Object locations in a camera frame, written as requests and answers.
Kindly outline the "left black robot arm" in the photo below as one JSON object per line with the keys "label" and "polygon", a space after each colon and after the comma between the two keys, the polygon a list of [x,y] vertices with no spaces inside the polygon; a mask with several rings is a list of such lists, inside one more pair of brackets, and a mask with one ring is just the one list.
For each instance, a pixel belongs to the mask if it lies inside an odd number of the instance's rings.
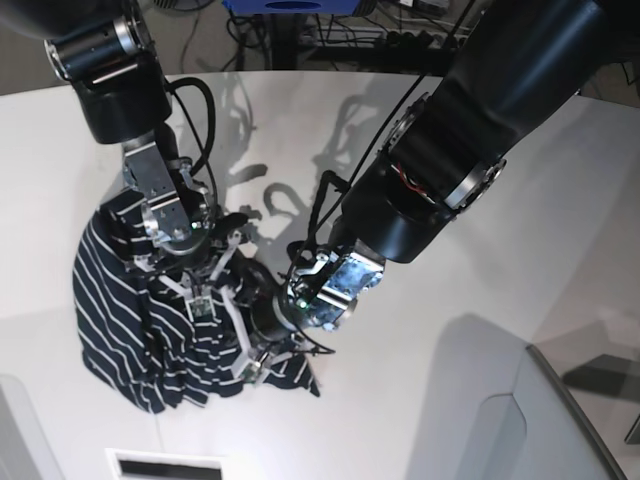
{"label": "left black robot arm", "polygon": [[252,267],[249,322],[228,307],[234,378],[259,384],[279,362],[323,353],[307,330],[338,328],[387,262],[412,262],[638,31],[635,1],[493,2],[437,88],[398,103],[351,177],[323,174],[283,282]]}

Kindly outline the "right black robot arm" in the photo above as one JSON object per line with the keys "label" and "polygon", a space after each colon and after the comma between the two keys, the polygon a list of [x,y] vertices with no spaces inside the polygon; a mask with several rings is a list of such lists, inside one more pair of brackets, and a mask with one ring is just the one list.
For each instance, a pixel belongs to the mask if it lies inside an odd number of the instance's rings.
{"label": "right black robot arm", "polygon": [[[74,89],[94,139],[120,144],[134,189],[142,194],[143,214],[157,223],[153,235],[167,254],[153,274],[186,269],[195,263],[214,214],[196,212],[197,189],[188,178],[206,163],[207,142],[186,173],[179,166],[175,138],[166,121],[170,94],[181,85],[204,85],[164,78],[153,41],[135,1],[4,1],[1,21],[13,30],[44,41],[52,68]],[[62,208],[47,187],[63,189],[70,199],[80,178],[65,166],[50,169],[21,155],[1,162],[1,306],[42,302],[58,297],[62,269],[56,224]]]}

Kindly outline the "grey robot base cover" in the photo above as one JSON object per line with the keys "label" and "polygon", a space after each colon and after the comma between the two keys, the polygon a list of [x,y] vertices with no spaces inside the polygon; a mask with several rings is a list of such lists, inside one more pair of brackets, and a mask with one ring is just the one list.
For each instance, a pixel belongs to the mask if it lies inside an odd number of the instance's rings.
{"label": "grey robot base cover", "polygon": [[431,358],[408,479],[622,479],[582,408],[533,344],[477,315]]}
{"label": "grey robot base cover", "polygon": [[1,478],[64,479],[24,384],[1,375]]}

